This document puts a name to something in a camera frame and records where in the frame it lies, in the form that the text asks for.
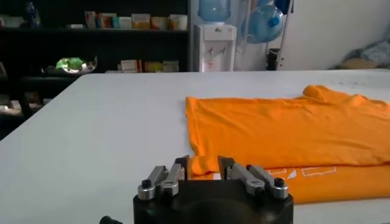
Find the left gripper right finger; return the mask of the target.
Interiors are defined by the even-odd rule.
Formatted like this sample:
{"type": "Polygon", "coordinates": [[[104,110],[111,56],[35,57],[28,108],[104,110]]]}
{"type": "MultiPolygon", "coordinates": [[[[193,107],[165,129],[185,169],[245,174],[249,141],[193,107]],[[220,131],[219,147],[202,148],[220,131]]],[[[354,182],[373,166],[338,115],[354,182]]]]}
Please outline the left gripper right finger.
{"type": "Polygon", "coordinates": [[[246,192],[256,196],[267,192],[278,200],[289,197],[288,185],[281,178],[274,178],[260,166],[246,167],[235,162],[233,158],[218,156],[219,171],[223,180],[240,180],[246,192]]]}

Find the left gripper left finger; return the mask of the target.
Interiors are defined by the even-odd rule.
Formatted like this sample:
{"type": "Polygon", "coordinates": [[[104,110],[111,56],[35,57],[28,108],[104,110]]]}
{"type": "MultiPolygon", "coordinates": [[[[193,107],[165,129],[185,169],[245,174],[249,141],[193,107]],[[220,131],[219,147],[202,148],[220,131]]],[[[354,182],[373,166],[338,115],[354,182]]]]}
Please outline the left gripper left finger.
{"type": "Polygon", "coordinates": [[[158,193],[174,197],[179,193],[179,181],[187,180],[189,156],[176,158],[168,170],[166,166],[155,166],[150,175],[138,186],[140,200],[152,200],[158,193]]]}

